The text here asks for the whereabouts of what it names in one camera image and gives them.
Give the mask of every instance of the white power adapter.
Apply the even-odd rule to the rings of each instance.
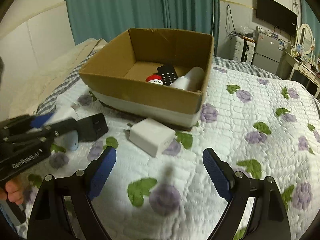
[[[156,157],[168,148],[174,136],[174,130],[147,118],[131,127],[129,140],[152,157]]]

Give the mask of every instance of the white quilted bedspread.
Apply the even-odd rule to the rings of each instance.
[[[70,176],[97,158],[103,145],[116,147],[113,171],[93,200],[113,239],[207,239],[227,205],[203,166],[207,147],[249,177],[275,178],[288,207],[292,239],[305,232],[318,212],[320,121],[312,97],[299,83],[213,66],[199,125],[191,132],[178,132],[157,158],[128,140],[127,124],[139,118],[92,102],[88,91],[80,80],[60,96],[60,103],[70,104],[86,94],[80,102],[88,106],[78,108],[77,114],[83,118],[104,113],[109,132],[99,142],[82,143],[75,152],[67,152],[67,158],[54,153],[26,176],[33,174],[29,180],[34,185],[38,175]],[[29,198],[29,215],[32,201]],[[252,203],[250,199],[239,229],[245,227]],[[20,227],[24,236],[26,226]]]

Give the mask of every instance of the blue gripper pad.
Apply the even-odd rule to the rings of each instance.
[[[44,115],[39,115],[36,116],[31,122],[30,122],[30,127],[33,128],[40,128],[46,121],[48,121],[51,116],[54,114],[54,112],[49,113],[49,114],[44,114]]]
[[[208,149],[204,150],[202,160],[219,196],[224,198],[227,202],[230,202],[232,199],[232,193],[230,191],[229,180],[225,177],[223,171],[211,156]]]
[[[113,166],[116,163],[116,149],[111,147],[109,148],[105,149],[105,151],[109,150],[109,153],[104,157],[100,167],[97,169],[90,181],[90,191],[88,193],[88,198],[90,199],[90,201],[92,201],[95,197],[100,195],[101,190],[104,184],[106,183]]]

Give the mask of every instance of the finger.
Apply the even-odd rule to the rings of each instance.
[[[23,197],[22,191],[16,191],[14,193],[8,194],[8,199],[10,202],[16,202]]]
[[[0,188],[0,199],[7,200],[7,194],[3,191],[2,188]]]
[[[19,199],[19,200],[16,201],[16,204],[17,204],[17,205],[21,205],[22,203],[23,203],[23,197],[22,197],[21,199]]]
[[[7,191],[8,194],[14,193],[16,191],[19,191],[22,189],[22,184],[21,181],[18,177],[15,177],[14,179],[9,180],[5,184],[5,190]]]

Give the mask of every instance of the wall-mounted tv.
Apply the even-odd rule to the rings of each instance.
[[[257,0],[256,17],[291,36],[296,35],[297,15],[274,0]]]

